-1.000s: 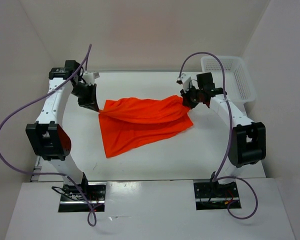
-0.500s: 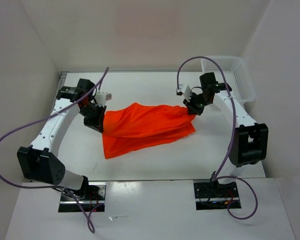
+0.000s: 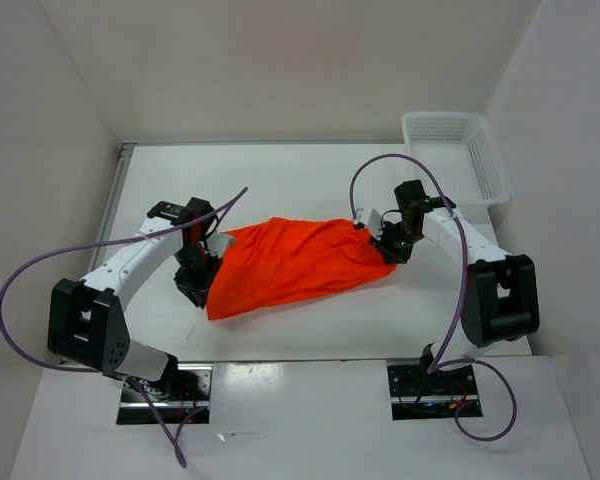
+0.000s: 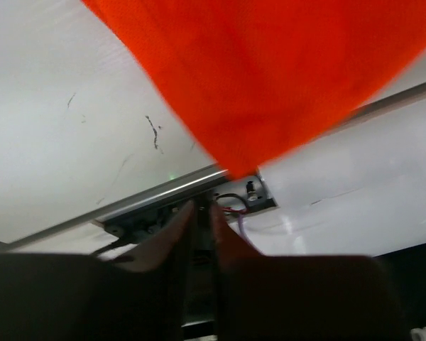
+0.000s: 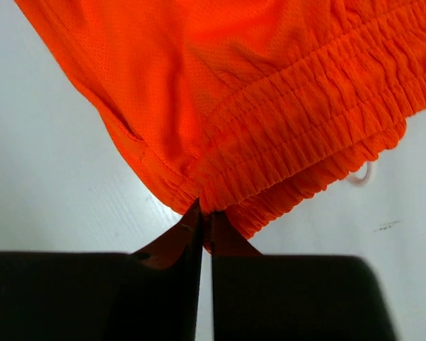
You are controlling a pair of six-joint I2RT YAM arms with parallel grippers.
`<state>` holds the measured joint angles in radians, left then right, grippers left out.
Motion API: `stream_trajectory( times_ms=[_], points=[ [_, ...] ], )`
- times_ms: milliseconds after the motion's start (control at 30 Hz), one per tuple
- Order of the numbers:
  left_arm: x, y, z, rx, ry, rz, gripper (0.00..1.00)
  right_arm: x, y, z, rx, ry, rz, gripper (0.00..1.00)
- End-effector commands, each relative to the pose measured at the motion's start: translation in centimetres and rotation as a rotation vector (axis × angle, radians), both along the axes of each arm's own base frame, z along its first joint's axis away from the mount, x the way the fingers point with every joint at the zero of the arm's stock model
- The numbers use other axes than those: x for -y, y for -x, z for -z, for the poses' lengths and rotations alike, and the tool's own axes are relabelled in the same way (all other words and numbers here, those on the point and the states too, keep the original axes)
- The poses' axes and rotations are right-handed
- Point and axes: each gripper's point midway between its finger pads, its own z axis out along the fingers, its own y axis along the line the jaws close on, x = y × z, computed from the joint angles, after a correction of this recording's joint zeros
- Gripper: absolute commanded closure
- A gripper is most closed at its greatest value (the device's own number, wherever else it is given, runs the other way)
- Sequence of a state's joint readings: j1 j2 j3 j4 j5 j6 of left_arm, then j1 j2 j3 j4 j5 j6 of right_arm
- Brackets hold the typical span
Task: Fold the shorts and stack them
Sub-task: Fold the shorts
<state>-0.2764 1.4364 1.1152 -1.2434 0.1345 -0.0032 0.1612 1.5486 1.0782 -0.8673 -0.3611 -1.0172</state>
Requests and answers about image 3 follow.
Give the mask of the orange mesh shorts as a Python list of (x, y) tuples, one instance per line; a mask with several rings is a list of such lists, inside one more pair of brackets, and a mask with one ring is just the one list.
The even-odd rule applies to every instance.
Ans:
[(206, 303), (211, 321), (316, 300), (391, 275), (370, 235), (346, 219), (273, 217), (234, 229)]

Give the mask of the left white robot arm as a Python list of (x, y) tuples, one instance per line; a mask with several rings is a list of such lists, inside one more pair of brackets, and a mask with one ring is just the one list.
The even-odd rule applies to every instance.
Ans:
[(167, 259), (178, 268), (174, 283), (194, 306), (205, 307), (222, 264), (228, 236), (216, 232), (211, 204), (193, 197), (184, 205), (161, 201), (147, 213), (129, 245), (78, 280), (52, 289), (50, 352), (111, 378), (133, 377), (155, 398), (171, 398), (185, 380), (177, 358), (130, 337), (125, 311)]

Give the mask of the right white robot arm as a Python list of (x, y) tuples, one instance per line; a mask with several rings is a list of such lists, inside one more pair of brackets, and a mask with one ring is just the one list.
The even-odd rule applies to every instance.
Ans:
[(538, 331), (540, 314), (535, 265), (489, 241), (445, 196), (431, 197), (419, 180), (394, 189), (400, 215), (386, 221), (372, 209), (357, 220), (370, 233), (371, 245), (388, 265), (405, 264), (421, 240), (435, 244), (460, 267), (458, 305), (449, 330), (424, 347), (420, 385), (440, 393), (459, 370), (500, 342), (514, 342)]

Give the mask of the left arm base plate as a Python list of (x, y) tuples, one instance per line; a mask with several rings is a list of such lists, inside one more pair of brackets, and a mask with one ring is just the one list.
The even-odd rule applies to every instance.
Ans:
[[(146, 382), (141, 385), (167, 425), (178, 425), (183, 421), (208, 424), (213, 369), (212, 364), (180, 364), (178, 383), (168, 393), (161, 393)], [(144, 397), (127, 382), (122, 384), (116, 424), (157, 424)]]

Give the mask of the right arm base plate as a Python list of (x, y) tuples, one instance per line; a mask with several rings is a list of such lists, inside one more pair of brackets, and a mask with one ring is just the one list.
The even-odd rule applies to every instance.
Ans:
[(415, 359), (386, 365), (394, 421), (482, 417), (471, 366), (428, 375)]

